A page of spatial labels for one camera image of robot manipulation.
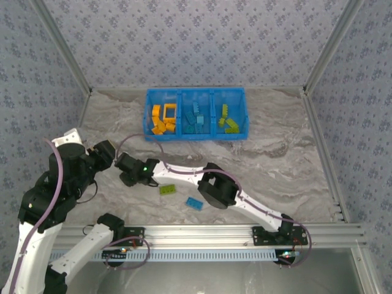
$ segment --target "lego brick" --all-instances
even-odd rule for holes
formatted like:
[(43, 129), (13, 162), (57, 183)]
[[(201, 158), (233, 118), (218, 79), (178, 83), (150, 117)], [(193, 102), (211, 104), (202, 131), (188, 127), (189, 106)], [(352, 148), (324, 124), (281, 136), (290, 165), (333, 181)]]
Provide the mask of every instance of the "lego brick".
[(204, 124), (204, 115), (197, 115), (196, 116), (196, 123)]
[[(167, 117), (167, 110), (169, 108), (174, 108), (174, 117), (168, 118)], [(171, 124), (175, 124), (176, 123), (176, 111), (177, 111), (177, 104), (175, 103), (166, 103), (164, 106), (164, 123), (171, 123)]]
[(226, 119), (226, 123), (232, 128), (232, 129), (239, 129), (237, 123), (232, 120), (231, 118)]
[(161, 195), (167, 195), (167, 194), (172, 194), (176, 192), (176, 186), (175, 185), (167, 185), (167, 186), (162, 186), (159, 187), (159, 193)]
[(188, 111), (186, 114), (186, 119), (188, 120), (189, 124), (195, 124), (196, 123), (196, 119), (195, 116), (192, 112)]
[(157, 122), (156, 126), (162, 133), (166, 132), (166, 126), (162, 121)]
[(195, 133), (196, 134), (201, 134), (202, 132), (203, 132), (203, 125), (195, 124)]
[(188, 200), (186, 200), (186, 205), (199, 211), (201, 211), (203, 208), (203, 202), (198, 201), (192, 197), (189, 197)]
[(155, 134), (155, 135), (163, 135), (164, 133), (162, 133), (159, 129), (158, 129), (158, 127), (154, 127), (153, 129), (152, 129), (152, 132)]
[(224, 118), (220, 118), (219, 119), (218, 126), (219, 127), (224, 127), (225, 126), (225, 119)]
[(153, 106), (153, 116), (160, 116), (160, 105)]
[(223, 106), (222, 106), (222, 117), (226, 118), (227, 115), (228, 115), (228, 106), (227, 106), (227, 104), (223, 104)]
[(194, 115), (198, 115), (198, 103), (194, 102)]
[(176, 129), (176, 125), (175, 124), (171, 124), (171, 123), (167, 123), (166, 124), (166, 130), (169, 130), (170, 132), (174, 132)]
[(159, 120), (159, 117), (158, 117), (158, 116), (153, 116), (153, 123), (154, 123), (154, 127), (156, 127), (156, 126), (157, 126), (157, 124), (158, 124), (158, 120)]
[(194, 134), (195, 133), (195, 127), (194, 126), (186, 126), (185, 128), (185, 134)]
[(236, 127), (228, 127), (225, 129), (226, 134), (239, 134), (239, 129)]

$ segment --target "black mounting bracket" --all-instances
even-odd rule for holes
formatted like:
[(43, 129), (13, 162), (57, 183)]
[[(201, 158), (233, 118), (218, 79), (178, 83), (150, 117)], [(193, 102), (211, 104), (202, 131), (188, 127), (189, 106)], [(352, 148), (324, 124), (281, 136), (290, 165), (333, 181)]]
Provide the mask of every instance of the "black mounting bracket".
[[(146, 229), (143, 227), (124, 227), (124, 236), (123, 238), (126, 237), (131, 237), (131, 236), (138, 236), (141, 238), (145, 237), (145, 231)], [(118, 243), (116, 246), (119, 247), (140, 247), (143, 245), (143, 242), (141, 240), (129, 240), (129, 241), (124, 241), (121, 243)], [(114, 249), (114, 250), (104, 250), (102, 251), (101, 257), (103, 259), (108, 258), (110, 255), (110, 259), (118, 259), (118, 260), (124, 260), (126, 258), (126, 251), (123, 252), (121, 249)], [(112, 267), (117, 267), (122, 265), (124, 262), (118, 261), (118, 262), (108, 262), (108, 265)]]
[(281, 232), (268, 232), (263, 227), (252, 227), (254, 246), (300, 246), (308, 245), (305, 230), (299, 226), (293, 226), (289, 238), (284, 238)]

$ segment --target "blue lego brick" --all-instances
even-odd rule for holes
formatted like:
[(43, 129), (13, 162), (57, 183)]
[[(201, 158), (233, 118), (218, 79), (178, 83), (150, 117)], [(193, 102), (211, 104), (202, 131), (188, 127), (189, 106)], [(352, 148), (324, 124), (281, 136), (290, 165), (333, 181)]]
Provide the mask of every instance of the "blue lego brick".
[(194, 102), (194, 115), (198, 115), (198, 104)]
[(198, 201), (192, 197), (189, 197), (188, 200), (186, 200), (186, 205), (192, 207), (193, 209), (201, 211), (203, 208), (203, 202)]
[(186, 119), (188, 120), (189, 124), (195, 124), (196, 123), (196, 119), (195, 116), (192, 112), (188, 111), (186, 114)]
[(196, 124), (196, 125), (195, 125), (195, 133), (196, 133), (196, 134), (201, 134), (201, 133), (203, 133), (203, 125), (201, 125), (201, 124)]
[(197, 115), (196, 116), (196, 123), (203, 125), (204, 124), (204, 115)]
[(190, 124), (185, 127), (185, 134), (194, 134), (195, 127), (191, 126)]

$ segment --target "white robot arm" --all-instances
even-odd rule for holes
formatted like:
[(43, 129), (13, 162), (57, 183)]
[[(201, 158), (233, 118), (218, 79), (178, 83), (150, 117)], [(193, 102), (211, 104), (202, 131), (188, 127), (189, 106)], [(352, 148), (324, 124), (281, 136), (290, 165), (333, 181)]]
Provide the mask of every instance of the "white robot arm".
[[(173, 173), (168, 170), (176, 170), (179, 172), (187, 173), (186, 175), (180, 175), (178, 173)], [(198, 188), (199, 187), (199, 182), (203, 181), (204, 173), (197, 173), (200, 172), (206, 167), (182, 167), (179, 165), (172, 165), (172, 164), (167, 164), (167, 167), (164, 165), (162, 161), (156, 164), (153, 170), (153, 175), (152, 175), (152, 180), (155, 181), (159, 185), (163, 184), (176, 184), (176, 185), (188, 185), (188, 186), (193, 186)], [(280, 216), (281, 214), (278, 211), (272, 210), (265, 205), (262, 205), (260, 202), (254, 200), (251, 198), (245, 191), (241, 192), (241, 195), (235, 195), (234, 202), (235, 204), (225, 206), (225, 205), (218, 205), (217, 202), (213, 201), (214, 199), (208, 199), (208, 196), (205, 197), (206, 200), (213, 205), (214, 207), (220, 208), (220, 209), (232, 209), (235, 210), (239, 213), (242, 213), (243, 215), (249, 217), (253, 221), (256, 221), (256, 223), (262, 225), (265, 230), (269, 232), (277, 232), (279, 227), (282, 225), (282, 221), (275, 219), (265, 213), (261, 213), (259, 210), (255, 209), (254, 206), (261, 208), (262, 210), (265, 210), (275, 216)], [(250, 204), (246, 203), (244, 201), (246, 199), (249, 202), (252, 202), (254, 206), (251, 206)]]
[[(75, 207), (85, 189), (94, 182), (95, 174), (109, 168), (115, 158), (115, 149), (109, 141), (102, 141), (85, 150), (76, 129), (67, 132), (64, 137), (54, 139), (53, 143), (58, 147), (64, 166), (61, 193), (55, 207), (28, 244), (21, 268), (17, 270), (19, 273), (16, 273), (17, 282), (13, 291), (11, 280), (21, 245), (46, 211), (53, 197), (54, 183), (58, 180), (58, 165), (52, 154), (49, 157), (49, 171), (23, 196), (18, 215), (20, 237), (17, 254), (1, 294), (65, 294), (72, 279), (97, 251), (124, 237), (124, 221), (105, 214), (73, 249), (48, 265), (53, 243), (67, 213)], [(277, 244), (292, 237), (293, 222), (287, 221), (291, 218), (251, 198), (216, 164), (181, 167), (157, 159), (142, 162), (122, 153), (115, 167), (122, 170), (120, 179), (129, 187), (137, 183), (153, 187), (163, 184), (194, 186), (211, 206), (234, 209), (262, 225), (267, 237), (277, 241)]]

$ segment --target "orange lego brick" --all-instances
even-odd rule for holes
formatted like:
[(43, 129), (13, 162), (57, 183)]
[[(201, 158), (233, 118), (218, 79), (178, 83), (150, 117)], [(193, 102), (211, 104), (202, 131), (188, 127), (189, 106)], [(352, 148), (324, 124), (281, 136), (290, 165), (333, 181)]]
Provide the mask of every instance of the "orange lego brick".
[(176, 129), (176, 125), (175, 124), (171, 124), (170, 122), (168, 122), (166, 124), (166, 129), (169, 130), (170, 132), (174, 132)]
[[(166, 112), (168, 108), (174, 108), (174, 117), (172, 118), (168, 118), (166, 117)], [(177, 104), (175, 103), (166, 103), (164, 106), (164, 123), (171, 123), (171, 124), (175, 124), (176, 123), (176, 111), (177, 111)]]
[(155, 135), (163, 135), (164, 133), (162, 133), (158, 127), (155, 127), (151, 130)]
[(158, 116), (153, 116), (153, 123), (154, 123), (154, 127), (156, 127), (156, 126), (157, 126), (157, 124), (158, 124), (158, 120), (159, 120), (159, 117), (158, 117)]
[(162, 133), (166, 132), (166, 126), (162, 121), (158, 121), (156, 126)]
[(160, 116), (160, 105), (154, 105), (153, 107), (153, 116)]

